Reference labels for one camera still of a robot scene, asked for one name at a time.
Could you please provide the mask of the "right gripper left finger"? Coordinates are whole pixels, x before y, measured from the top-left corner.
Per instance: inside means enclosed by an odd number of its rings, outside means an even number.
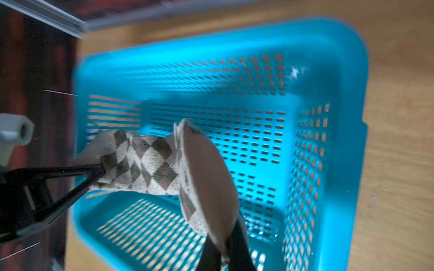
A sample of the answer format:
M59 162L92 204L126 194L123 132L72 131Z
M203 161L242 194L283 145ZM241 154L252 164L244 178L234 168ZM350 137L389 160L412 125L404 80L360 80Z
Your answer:
M212 242L210 236L207 235L196 271L221 271L221 268L221 253Z

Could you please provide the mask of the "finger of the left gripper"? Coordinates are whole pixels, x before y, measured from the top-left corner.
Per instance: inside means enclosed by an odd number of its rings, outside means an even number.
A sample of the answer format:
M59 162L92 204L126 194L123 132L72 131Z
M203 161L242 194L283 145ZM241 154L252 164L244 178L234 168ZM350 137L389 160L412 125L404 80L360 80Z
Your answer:
M70 166L70 167L44 167L20 168L6 173L7 181L38 181L50 178L71 177L85 175L99 178L105 174L104 166L100 164Z
M47 187L47 179L54 175L34 175L30 179L30 195L35 209L33 210L33 223L31 230L44 230L64 214L76 201L78 201L89 188L97 181L98 175L86 174L87 178L77 187L54 201Z

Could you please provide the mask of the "turquoise plastic basket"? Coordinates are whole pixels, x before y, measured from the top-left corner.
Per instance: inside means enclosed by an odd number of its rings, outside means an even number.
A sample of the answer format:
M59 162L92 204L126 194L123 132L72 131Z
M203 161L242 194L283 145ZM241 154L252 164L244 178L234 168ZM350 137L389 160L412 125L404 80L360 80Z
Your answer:
M367 126L365 45L308 19L87 57L74 79L77 150L122 129L165 137L188 118L220 151L259 271L344 271Z

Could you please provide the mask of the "argyle sock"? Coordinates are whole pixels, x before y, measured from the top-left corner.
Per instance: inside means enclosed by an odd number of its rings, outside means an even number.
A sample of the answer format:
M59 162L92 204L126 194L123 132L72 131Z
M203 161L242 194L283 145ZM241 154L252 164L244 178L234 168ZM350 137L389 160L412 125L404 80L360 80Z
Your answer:
M240 211L232 175L220 151L191 120L174 124L174 139L184 218L197 234L210 237L227 264L226 242Z
M93 190L179 195L173 135L133 135L123 130L102 132L88 143L73 164L104 166L105 174L91 187Z

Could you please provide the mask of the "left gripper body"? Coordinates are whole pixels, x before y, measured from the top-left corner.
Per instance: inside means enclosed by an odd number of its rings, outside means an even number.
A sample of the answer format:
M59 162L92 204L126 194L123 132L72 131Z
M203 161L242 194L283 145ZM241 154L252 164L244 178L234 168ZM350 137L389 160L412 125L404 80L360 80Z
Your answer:
M1 243L35 235L54 220L54 201L47 180L54 169L1 172Z

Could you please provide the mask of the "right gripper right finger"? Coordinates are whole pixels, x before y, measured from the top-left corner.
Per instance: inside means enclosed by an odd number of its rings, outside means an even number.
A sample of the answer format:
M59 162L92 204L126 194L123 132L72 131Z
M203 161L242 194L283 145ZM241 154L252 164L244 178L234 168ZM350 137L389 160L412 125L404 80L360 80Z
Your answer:
M238 213L234 229L226 242L226 246L229 256L229 271L256 271L250 255L246 225L241 212Z

